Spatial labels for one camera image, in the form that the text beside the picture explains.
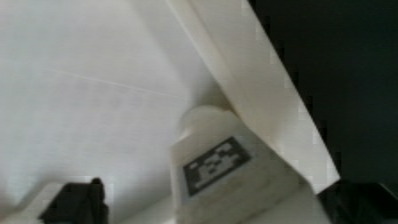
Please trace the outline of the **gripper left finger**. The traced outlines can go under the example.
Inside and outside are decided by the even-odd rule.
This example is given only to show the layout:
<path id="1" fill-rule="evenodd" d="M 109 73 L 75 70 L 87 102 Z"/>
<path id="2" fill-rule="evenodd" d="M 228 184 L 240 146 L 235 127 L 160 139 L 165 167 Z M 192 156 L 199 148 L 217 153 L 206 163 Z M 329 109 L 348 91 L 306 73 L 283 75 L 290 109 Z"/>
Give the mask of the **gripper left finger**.
<path id="1" fill-rule="evenodd" d="M 23 209 L 5 216 L 0 224 L 110 224 L 101 179 L 64 185 L 50 183 Z"/>

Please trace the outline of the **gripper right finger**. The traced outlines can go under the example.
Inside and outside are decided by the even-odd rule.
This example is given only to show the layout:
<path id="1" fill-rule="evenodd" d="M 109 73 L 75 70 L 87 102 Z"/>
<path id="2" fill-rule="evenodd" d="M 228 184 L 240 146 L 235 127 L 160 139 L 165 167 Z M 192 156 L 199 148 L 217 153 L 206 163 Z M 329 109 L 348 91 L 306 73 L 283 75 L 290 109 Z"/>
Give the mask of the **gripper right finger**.
<path id="1" fill-rule="evenodd" d="M 398 195 L 380 183 L 340 181 L 318 199 L 332 224 L 398 224 Z"/>

